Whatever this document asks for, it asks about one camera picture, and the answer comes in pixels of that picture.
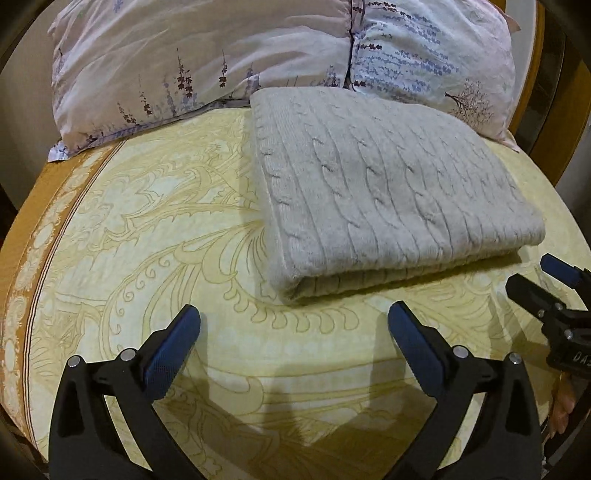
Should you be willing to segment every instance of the pillowcase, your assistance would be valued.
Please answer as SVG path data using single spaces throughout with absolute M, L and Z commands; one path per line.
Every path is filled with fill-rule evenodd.
M 49 30 L 54 154 L 247 105 L 262 87 L 342 87 L 350 28 L 350 0 L 73 1 Z
M 508 22 L 484 0 L 366 1 L 353 9 L 351 87 L 450 113 L 516 148 Z

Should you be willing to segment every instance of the metal pin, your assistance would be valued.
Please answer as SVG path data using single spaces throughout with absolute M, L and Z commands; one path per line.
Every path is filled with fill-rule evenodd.
M 119 358 L 121 358 L 124 362 L 129 362 L 135 358 L 135 350 L 133 348 L 126 348 L 121 352 Z
M 511 360 L 511 363 L 513 363 L 514 365 L 519 365 L 523 361 L 521 355 L 515 352 L 511 352 L 509 354 L 509 360 Z
M 470 352 L 465 346 L 457 345 L 453 348 L 453 354 L 458 358 L 467 358 Z
M 77 367 L 78 364 L 80 364 L 81 360 L 82 360 L 82 357 L 80 355 L 71 356 L 67 361 L 68 367 L 71 367 L 71 368 Z

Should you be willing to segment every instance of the folded sweater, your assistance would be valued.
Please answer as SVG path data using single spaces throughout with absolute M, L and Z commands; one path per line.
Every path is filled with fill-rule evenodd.
M 462 121 L 344 89 L 251 97 L 267 280 L 340 293 L 537 245 L 541 213 Z

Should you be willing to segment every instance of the yellow bed sheet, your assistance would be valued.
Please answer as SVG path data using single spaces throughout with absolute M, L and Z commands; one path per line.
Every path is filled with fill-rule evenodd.
M 202 312 L 202 334 L 155 407 L 208 478 L 381 479 L 434 406 L 389 337 L 386 312 L 397 300 L 475 355 L 521 353 L 544 417 L 555 372 L 539 322 L 508 301 L 505 280 L 525 274 L 579 307 L 538 263 L 552 252 L 591 267 L 591 254 L 533 162 L 489 142 L 543 211 L 539 247 L 289 306 L 265 281 L 249 116 L 209 112 L 48 166 L 40 178 L 0 258 L 0 392 L 41 452 L 66 359 L 139 347 L 186 303 Z M 481 402 L 447 461 L 458 458 Z

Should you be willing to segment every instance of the paisley pattern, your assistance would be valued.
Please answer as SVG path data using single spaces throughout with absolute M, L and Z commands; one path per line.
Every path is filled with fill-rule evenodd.
M 578 307 L 537 264 L 550 251 L 589 267 L 591 254 L 526 155 L 489 143 L 543 211 L 539 247 L 288 306 L 265 281 L 249 123 L 249 110 L 225 109 L 103 147 L 86 159 L 94 170 L 85 177 L 77 167 L 67 181 L 69 214 L 53 202 L 42 215 L 31 237 L 41 260 L 22 259 L 6 299 L 1 400 L 44 455 L 66 359 L 100 361 L 139 347 L 186 303 L 202 312 L 202 333 L 155 407 L 210 479 L 381 479 L 434 406 L 389 337 L 385 314 L 396 300 L 475 355 L 520 352 L 547 414 L 555 374 L 545 339 L 507 300 L 504 282 L 521 272 Z M 475 397 L 448 461 L 481 402 Z M 143 463 L 110 405 L 131 457 Z

